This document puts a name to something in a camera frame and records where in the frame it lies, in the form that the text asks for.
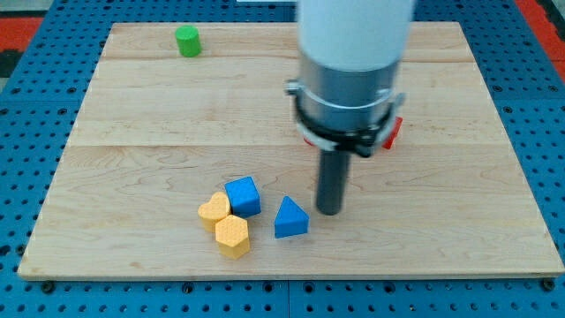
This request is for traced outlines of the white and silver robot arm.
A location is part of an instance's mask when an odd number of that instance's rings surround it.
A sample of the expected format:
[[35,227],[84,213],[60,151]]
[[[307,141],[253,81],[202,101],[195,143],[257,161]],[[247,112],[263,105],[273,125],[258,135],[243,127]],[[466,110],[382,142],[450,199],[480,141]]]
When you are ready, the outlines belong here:
[[369,157],[403,102],[394,94],[415,0],[299,0],[298,130],[319,149]]

